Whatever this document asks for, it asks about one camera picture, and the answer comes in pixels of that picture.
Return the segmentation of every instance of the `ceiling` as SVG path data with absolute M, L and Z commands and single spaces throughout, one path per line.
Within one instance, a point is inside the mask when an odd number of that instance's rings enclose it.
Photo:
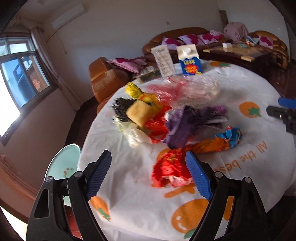
M 28 0 L 18 11 L 18 15 L 42 23 L 56 10 L 73 0 Z

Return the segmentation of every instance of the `clear plastic bag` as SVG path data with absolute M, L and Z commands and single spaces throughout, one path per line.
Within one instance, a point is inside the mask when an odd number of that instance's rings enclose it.
M 183 86 L 182 92 L 189 99 L 198 99 L 202 102 L 215 100 L 220 93 L 220 82 L 211 75 L 186 76 L 189 84 Z
M 131 148 L 136 148 L 141 143 L 152 144 L 151 138 L 139 130 L 135 123 L 121 122 L 121 130 Z
M 209 103 L 220 93 L 219 81 L 210 75 L 172 76 L 161 85 L 150 85 L 148 91 L 157 95 L 162 103 L 172 107 L 179 103 Z

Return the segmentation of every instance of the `purple plastic bag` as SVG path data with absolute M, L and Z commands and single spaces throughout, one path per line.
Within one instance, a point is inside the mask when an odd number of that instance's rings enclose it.
M 167 143 L 170 149 L 184 148 L 188 138 L 205 125 L 207 120 L 225 114 L 224 106 L 198 110 L 186 105 L 183 109 L 176 110 L 173 117 L 166 122 L 169 132 L 162 142 Z

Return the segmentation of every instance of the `screw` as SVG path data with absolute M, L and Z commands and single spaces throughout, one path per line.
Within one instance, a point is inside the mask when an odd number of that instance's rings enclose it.
M 74 177 L 81 177 L 83 175 L 83 172 L 75 172 Z
M 215 176 L 220 178 L 223 177 L 223 174 L 221 172 L 215 172 Z
M 47 178 L 45 179 L 45 181 L 48 183 L 48 182 L 51 182 L 52 179 L 53 179 L 53 177 L 47 177 Z
M 245 178 L 244 178 L 244 181 L 245 181 L 246 183 L 251 183 L 251 182 L 252 182 L 252 179 L 249 178 L 249 177 L 245 177 Z

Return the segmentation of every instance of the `blue gripper pad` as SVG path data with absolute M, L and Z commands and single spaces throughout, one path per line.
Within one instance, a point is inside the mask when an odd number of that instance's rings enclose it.
M 98 159 L 98 165 L 95 167 L 90 179 L 88 180 L 87 198 L 90 200 L 98 194 L 98 191 L 104 181 L 104 178 L 111 166 L 111 152 L 105 150 Z
M 296 100 L 279 98 L 279 105 L 296 110 Z
M 200 195 L 209 201 L 213 196 L 210 188 L 210 180 L 201 168 L 196 157 L 190 151 L 186 153 L 185 162 Z

